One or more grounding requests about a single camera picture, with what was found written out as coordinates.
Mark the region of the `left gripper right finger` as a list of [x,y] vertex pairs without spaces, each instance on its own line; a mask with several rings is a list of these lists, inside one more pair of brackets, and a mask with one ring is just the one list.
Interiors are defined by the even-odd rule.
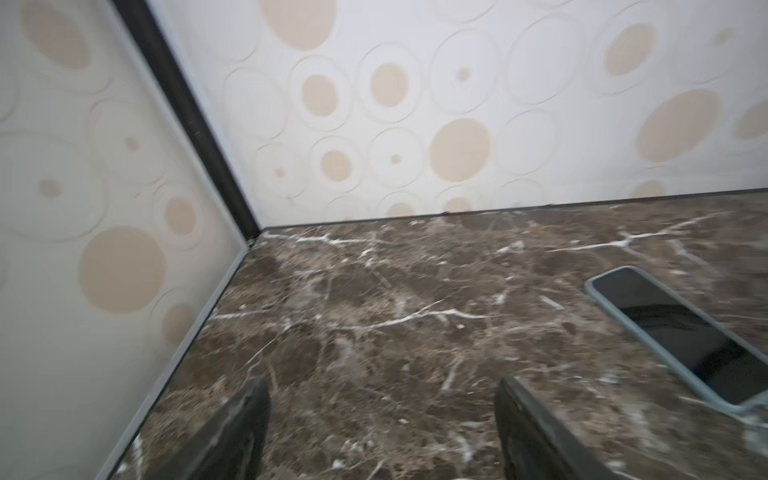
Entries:
[[500,380],[494,413],[507,479],[616,477],[516,379]]

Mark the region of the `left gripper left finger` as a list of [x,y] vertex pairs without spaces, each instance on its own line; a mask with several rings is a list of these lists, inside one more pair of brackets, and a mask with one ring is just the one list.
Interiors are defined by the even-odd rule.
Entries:
[[264,380],[251,380],[163,466],[154,479],[255,479],[271,413]]

